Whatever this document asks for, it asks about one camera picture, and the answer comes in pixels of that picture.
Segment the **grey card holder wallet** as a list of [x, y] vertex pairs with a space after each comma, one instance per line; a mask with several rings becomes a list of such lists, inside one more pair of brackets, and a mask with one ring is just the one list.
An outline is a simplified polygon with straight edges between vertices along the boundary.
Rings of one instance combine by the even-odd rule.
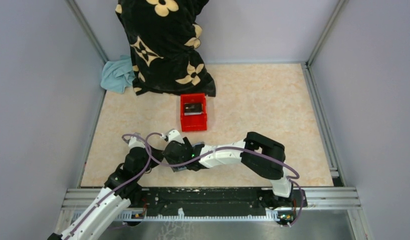
[[[189, 160], [192, 160], [195, 157], [198, 157], [201, 155], [201, 150], [204, 147], [204, 142], [199, 142], [194, 145], [191, 144], [181, 144], [177, 143], [175, 145], [175, 148], [173, 149], [173, 153], [175, 153], [176, 157], [179, 157], [179, 159], [176, 159], [173, 164], [181, 164], [185, 163]], [[202, 169], [205, 169], [205, 166], [199, 163], [199, 160], [196, 160], [192, 163], [183, 165], [183, 166], [177, 166], [177, 167], [172, 167], [172, 169], [176, 172], [179, 171], [184, 171], [184, 170], [190, 170], [190, 171], [199, 171]]]

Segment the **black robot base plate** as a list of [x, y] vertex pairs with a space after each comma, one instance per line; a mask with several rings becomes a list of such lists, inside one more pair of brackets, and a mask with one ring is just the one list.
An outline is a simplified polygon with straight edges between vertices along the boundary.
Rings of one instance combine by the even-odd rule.
[[121, 190], [130, 207], [148, 217], [263, 217], [267, 210], [297, 214], [308, 203], [303, 190], [275, 196], [267, 187], [150, 187]]

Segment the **red plastic bin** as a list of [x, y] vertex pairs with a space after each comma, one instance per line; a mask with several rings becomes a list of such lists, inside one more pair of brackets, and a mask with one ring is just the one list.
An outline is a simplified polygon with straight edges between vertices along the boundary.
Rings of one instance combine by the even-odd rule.
[[207, 105], [204, 93], [180, 96], [180, 123], [183, 132], [207, 130]]

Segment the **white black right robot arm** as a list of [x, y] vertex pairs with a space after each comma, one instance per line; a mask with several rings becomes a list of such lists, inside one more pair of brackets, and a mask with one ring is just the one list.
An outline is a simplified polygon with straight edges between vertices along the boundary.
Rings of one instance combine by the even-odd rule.
[[175, 170], [199, 171], [221, 165], [243, 164], [269, 180], [275, 202], [287, 206], [294, 199], [292, 184], [284, 174], [285, 146], [257, 132], [248, 132], [243, 140], [223, 145], [192, 145], [177, 130], [165, 135], [163, 156]]

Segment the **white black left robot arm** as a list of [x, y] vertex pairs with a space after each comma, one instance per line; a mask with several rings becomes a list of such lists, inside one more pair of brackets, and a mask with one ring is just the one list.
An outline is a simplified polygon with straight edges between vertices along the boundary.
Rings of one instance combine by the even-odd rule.
[[97, 240], [123, 210], [141, 204], [142, 187], [137, 181], [163, 159], [162, 150], [133, 147], [81, 216], [62, 233], [52, 233], [48, 239]]

